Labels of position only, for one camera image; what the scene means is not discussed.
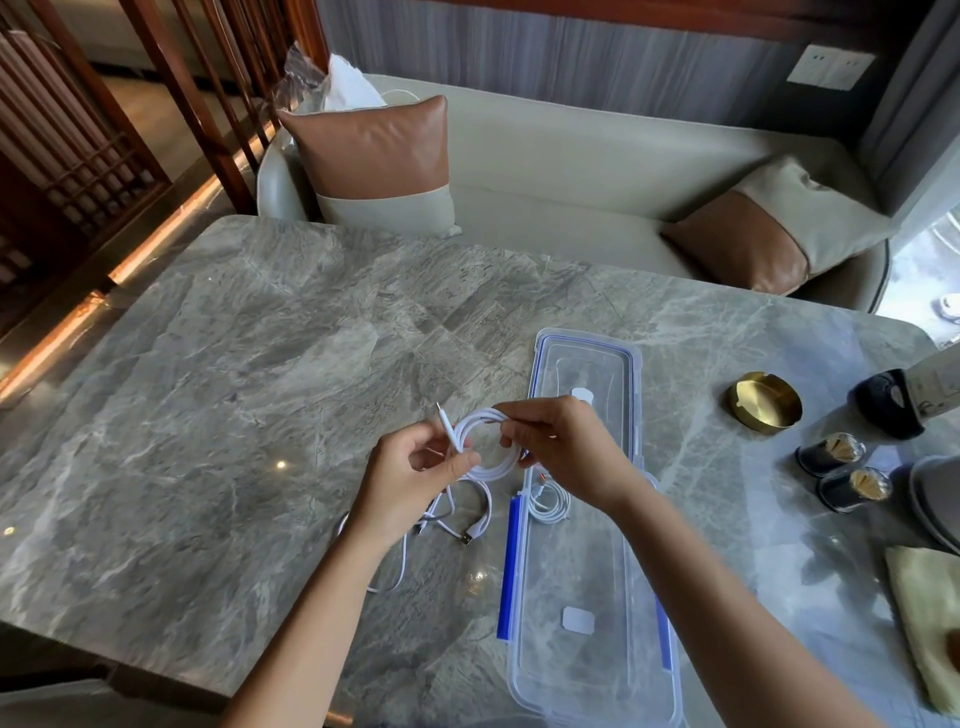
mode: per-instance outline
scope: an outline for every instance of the marble table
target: marble table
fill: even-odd
[[[639,271],[386,233],[234,216],[113,326],[48,407],[0,422],[0,619],[233,693],[348,508],[377,436],[525,395],[537,331],[643,354],[643,454],[763,603],[871,705],[921,707],[882,547],[925,544],[895,503],[828,512],[791,459],[836,428],[893,468],[960,450],[960,421],[885,444],[845,404],[864,376],[932,353],[917,328]],[[774,372],[804,418],[754,434],[721,404]],[[469,547],[411,544],[367,599],[333,709],[354,725],[464,725],[521,710],[495,636],[508,495]],[[586,569],[586,556],[571,569]],[[378,578],[396,573],[396,555]],[[691,726],[720,725],[683,657]]]

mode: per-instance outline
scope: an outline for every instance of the gold ashtray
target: gold ashtray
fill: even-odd
[[[796,424],[804,415],[797,391],[776,375],[748,372],[730,387],[730,407],[741,423],[764,435]]]

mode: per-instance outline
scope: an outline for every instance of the wall socket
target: wall socket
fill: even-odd
[[[792,84],[849,91],[875,58],[872,53],[845,51],[826,45],[808,45],[786,80]]]

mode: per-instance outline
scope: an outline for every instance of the hand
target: hand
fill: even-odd
[[[444,459],[449,447],[439,422],[416,423],[381,437],[350,508],[349,532],[384,552],[399,541],[441,490],[480,464],[480,455],[471,450]]]
[[[646,483],[584,401],[566,396],[495,408],[510,418],[500,426],[500,444],[517,441],[529,451],[521,468],[541,463],[571,494],[608,515],[626,491]]]

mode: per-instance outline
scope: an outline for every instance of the sofa backrest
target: sofa backrest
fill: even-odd
[[[368,74],[449,103],[450,181],[629,215],[674,220],[762,162],[796,156],[823,184],[876,206],[870,185],[834,139],[577,109],[542,101]],[[388,103],[412,103],[387,94]]]

